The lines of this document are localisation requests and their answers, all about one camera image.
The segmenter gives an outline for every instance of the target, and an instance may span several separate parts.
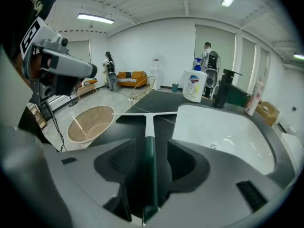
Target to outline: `trash can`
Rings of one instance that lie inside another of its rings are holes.
[[[172,92],[176,93],[178,87],[179,87],[179,84],[172,84]]]

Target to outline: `tiled floor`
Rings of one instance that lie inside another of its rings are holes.
[[[78,116],[83,111],[90,109],[94,106],[108,105],[112,107],[117,113],[126,112],[131,105],[129,97],[127,97],[132,88],[121,88],[118,92],[112,92],[107,88],[100,88],[97,93],[81,97],[81,100],[72,107],[67,105],[55,112],[55,117],[58,122],[59,129],[65,140],[65,147],[68,151],[77,150],[87,147],[87,144],[77,144],[71,142],[67,136],[67,129],[74,117]],[[45,137],[54,145],[58,150],[61,147],[61,139],[53,124],[52,119],[47,122],[47,126],[43,129]]]

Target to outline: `orange sofa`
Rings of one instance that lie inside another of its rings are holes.
[[[130,87],[135,87],[135,86],[141,87],[147,84],[147,75],[144,74],[143,71],[139,71],[139,72],[134,71],[132,73],[131,78],[126,78],[126,77],[127,77],[127,72],[118,72],[117,84],[119,86],[130,86]]]

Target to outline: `person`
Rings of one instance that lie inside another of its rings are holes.
[[[30,87],[30,82],[24,79],[22,73],[22,56],[20,53],[19,45],[23,39],[25,33],[29,29],[30,25],[34,22],[37,17],[41,17],[45,20],[56,0],[15,0],[18,4],[22,5],[22,12],[20,8],[16,11],[12,9],[4,9],[4,16],[9,21],[9,23],[3,24],[3,33],[1,35],[1,44],[9,58],[15,67],[18,74],[23,78],[23,80]],[[39,70],[41,68],[41,58],[40,54],[36,54],[31,60],[32,77],[39,76]],[[22,114],[21,120],[19,122],[18,128],[30,132],[40,139],[42,143],[50,143],[44,136],[42,130],[40,129],[34,115],[30,110],[25,107]]]
[[[219,72],[220,57],[218,53],[211,48],[210,42],[205,43],[202,58],[203,59],[200,62],[202,72],[205,72],[207,68],[213,68],[216,69],[217,72]]]
[[[109,78],[109,73],[115,73],[115,64],[112,55],[109,51],[105,53],[105,56],[106,59],[103,62],[104,84],[107,88],[110,88],[110,90],[113,91],[116,87],[113,86],[113,83]]]

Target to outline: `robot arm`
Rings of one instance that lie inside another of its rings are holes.
[[[20,50],[23,59],[22,73],[30,80],[34,91],[31,103],[40,104],[51,94],[71,95],[80,79],[95,77],[97,67],[70,56],[67,44],[67,38],[54,31],[40,17],[28,29]],[[37,52],[42,55],[40,77],[32,78],[31,58]]]

